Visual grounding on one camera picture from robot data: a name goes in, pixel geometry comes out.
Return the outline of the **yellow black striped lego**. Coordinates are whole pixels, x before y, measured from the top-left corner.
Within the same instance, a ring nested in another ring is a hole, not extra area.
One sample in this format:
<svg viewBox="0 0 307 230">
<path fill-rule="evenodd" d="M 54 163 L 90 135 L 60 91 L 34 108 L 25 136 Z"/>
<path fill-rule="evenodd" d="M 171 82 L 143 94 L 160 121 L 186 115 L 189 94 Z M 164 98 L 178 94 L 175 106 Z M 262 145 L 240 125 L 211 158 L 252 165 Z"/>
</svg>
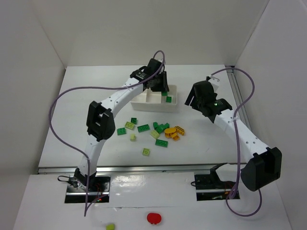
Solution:
<svg viewBox="0 0 307 230">
<path fill-rule="evenodd" d="M 180 135 L 184 136 L 185 135 L 185 130 L 181 128 L 180 126 L 175 126 L 176 132 L 179 133 Z"/>
</svg>

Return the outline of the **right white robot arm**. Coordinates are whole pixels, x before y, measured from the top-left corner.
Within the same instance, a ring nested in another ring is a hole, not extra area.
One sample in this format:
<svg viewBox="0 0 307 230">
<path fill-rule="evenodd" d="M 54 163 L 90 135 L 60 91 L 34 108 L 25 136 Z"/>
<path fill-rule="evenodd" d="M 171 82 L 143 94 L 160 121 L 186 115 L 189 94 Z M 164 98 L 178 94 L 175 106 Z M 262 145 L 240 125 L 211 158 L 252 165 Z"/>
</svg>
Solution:
<svg viewBox="0 0 307 230">
<path fill-rule="evenodd" d="M 255 192 L 280 178 L 282 153 L 277 147 L 270 148 L 256 137 L 228 101 L 217 98 L 218 87 L 219 80 L 215 77 L 193 84 L 185 105 L 201 112 L 236 143 L 237 162 L 240 163 L 241 158 L 246 162 L 244 168 L 237 167 L 236 180 Z"/>
</svg>

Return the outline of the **light green lego 2x2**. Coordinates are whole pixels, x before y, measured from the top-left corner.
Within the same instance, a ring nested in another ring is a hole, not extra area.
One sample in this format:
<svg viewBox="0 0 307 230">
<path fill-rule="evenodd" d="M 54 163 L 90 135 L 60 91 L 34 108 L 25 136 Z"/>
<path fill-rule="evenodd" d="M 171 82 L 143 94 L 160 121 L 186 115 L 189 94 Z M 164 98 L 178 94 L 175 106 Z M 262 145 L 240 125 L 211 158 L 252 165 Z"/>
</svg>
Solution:
<svg viewBox="0 0 307 230">
<path fill-rule="evenodd" d="M 150 155 L 150 149 L 143 148 L 142 149 L 142 155 L 143 156 L 149 156 Z"/>
<path fill-rule="evenodd" d="M 134 129 L 135 124 L 132 122 L 126 122 L 125 123 L 125 128 L 129 129 L 129 130 L 133 130 Z"/>
</svg>

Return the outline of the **dark green lego arch piece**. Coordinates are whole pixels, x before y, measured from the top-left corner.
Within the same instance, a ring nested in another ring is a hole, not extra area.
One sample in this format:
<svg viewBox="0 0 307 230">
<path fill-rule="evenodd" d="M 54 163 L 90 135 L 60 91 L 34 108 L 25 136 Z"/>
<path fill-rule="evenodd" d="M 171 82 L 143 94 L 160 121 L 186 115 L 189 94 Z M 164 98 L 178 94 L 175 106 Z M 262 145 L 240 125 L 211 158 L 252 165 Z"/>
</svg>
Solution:
<svg viewBox="0 0 307 230">
<path fill-rule="evenodd" d="M 166 130 L 167 128 L 170 128 L 170 124 L 169 123 L 161 124 L 160 126 L 161 126 L 163 131 Z"/>
</svg>

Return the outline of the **dark green lego 2x2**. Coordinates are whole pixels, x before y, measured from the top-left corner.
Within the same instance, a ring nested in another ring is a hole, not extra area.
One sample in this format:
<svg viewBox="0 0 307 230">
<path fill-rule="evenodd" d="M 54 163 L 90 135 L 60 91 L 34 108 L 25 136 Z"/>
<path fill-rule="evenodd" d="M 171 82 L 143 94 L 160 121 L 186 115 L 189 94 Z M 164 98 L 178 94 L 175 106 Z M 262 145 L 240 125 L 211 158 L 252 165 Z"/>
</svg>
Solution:
<svg viewBox="0 0 307 230">
<path fill-rule="evenodd" d="M 118 128 L 118 129 L 117 129 L 117 135 L 118 135 L 118 136 L 125 135 L 126 133 L 127 133 L 127 130 L 126 130 L 125 127 Z"/>
<path fill-rule="evenodd" d="M 173 97 L 172 97 L 172 96 L 167 96 L 167 97 L 165 98 L 165 102 L 171 104 L 171 103 L 173 102 Z"/>
</svg>

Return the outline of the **dark green lego cluster piece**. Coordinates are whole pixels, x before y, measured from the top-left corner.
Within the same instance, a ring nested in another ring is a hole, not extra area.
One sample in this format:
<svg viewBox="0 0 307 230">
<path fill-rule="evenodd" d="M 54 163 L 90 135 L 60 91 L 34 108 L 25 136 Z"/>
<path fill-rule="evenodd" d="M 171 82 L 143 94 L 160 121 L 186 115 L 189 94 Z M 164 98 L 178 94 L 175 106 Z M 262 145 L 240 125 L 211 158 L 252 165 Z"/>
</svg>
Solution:
<svg viewBox="0 0 307 230">
<path fill-rule="evenodd" d="M 164 124 L 153 122 L 153 127 L 154 127 L 154 130 L 159 134 L 161 134 L 164 131 Z"/>
</svg>

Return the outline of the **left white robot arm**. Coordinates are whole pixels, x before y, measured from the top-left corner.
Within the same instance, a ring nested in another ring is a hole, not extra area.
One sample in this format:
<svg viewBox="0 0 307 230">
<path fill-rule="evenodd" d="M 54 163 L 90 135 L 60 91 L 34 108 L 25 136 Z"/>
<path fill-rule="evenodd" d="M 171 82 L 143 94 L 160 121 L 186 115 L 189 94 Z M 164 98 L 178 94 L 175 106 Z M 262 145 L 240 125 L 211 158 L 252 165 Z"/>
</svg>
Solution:
<svg viewBox="0 0 307 230">
<path fill-rule="evenodd" d="M 100 102 L 90 103 L 86 119 L 86 155 L 74 173 L 76 180 L 84 187 L 91 188 L 95 183 L 98 159 L 106 140 L 116 131 L 114 118 L 119 111 L 146 89 L 154 92 L 169 90 L 164 69 L 164 60 L 152 58 L 146 66 L 133 71 L 124 85 L 111 96 Z"/>
</svg>

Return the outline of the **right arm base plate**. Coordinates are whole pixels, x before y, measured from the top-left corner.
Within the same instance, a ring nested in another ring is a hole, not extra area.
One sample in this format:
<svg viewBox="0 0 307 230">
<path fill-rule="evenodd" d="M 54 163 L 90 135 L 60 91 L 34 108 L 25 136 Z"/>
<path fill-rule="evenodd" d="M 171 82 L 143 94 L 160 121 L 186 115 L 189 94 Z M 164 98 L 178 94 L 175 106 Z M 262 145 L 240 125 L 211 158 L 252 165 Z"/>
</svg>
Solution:
<svg viewBox="0 0 307 230">
<path fill-rule="evenodd" d="M 190 185 L 196 189 L 197 201 L 225 200 L 227 198 L 235 182 L 221 180 L 218 176 L 216 171 L 224 165 L 226 163 L 220 163 L 209 169 L 207 174 L 194 175 L 194 181 Z"/>
</svg>

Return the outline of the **dark green lego 2x3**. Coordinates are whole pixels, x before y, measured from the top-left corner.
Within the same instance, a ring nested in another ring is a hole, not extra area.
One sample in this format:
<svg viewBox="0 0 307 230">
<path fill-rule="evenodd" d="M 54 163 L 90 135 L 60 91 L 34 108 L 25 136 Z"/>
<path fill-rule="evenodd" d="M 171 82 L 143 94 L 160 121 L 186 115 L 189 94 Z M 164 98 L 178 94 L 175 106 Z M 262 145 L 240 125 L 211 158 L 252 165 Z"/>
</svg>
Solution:
<svg viewBox="0 0 307 230">
<path fill-rule="evenodd" d="M 138 130 L 139 133 L 141 133 L 141 132 L 150 130 L 150 127 L 149 127 L 148 124 L 146 124 L 146 125 L 138 126 L 137 130 Z"/>
<path fill-rule="evenodd" d="M 155 142 L 155 145 L 159 146 L 159 147 L 167 148 L 168 147 L 168 141 L 157 139 L 156 142 Z"/>
</svg>

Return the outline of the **dark green lego small square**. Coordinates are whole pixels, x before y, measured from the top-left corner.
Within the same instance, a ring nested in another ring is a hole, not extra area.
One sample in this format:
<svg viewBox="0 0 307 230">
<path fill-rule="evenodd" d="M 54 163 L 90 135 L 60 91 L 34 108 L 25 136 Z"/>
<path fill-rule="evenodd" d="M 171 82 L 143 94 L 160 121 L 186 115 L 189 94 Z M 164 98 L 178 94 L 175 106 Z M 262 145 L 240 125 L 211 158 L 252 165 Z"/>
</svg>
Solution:
<svg viewBox="0 0 307 230">
<path fill-rule="evenodd" d="M 136 125 L 137 124 L 137 118 L 132 117 L 130 122 Z"/>
</svg>

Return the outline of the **light green lego 2x2 front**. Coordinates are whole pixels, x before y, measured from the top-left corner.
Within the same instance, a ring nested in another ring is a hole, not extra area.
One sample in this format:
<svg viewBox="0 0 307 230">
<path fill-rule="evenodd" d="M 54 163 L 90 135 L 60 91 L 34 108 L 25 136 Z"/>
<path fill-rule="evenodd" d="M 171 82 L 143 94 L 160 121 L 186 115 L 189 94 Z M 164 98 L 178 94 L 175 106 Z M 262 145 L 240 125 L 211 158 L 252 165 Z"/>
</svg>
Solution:
<svg viewBox="0 0 307 230">
<path fill-rule="evenodd" d="M 150 155 L 150 149 L 143 148 L 142 149 L 142 155 L 143 156 L 149 156 Z"/>
</svg>

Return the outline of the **light green lego small cube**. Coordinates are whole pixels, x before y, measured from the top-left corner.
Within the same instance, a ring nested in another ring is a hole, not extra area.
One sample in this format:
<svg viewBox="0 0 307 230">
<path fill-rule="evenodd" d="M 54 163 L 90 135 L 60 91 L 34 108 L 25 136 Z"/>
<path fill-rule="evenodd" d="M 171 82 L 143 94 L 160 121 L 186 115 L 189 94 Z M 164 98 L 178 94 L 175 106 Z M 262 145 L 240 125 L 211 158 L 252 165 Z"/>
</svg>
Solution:
<svg viewBox="0 0 307 230">
<path fill-rule="evenodd" d="M 131 135 L 130 135 L 130 141 L 135 141 L 135 140 L 136 140 L 135 134 L 131 134 Z"/>
</svg>

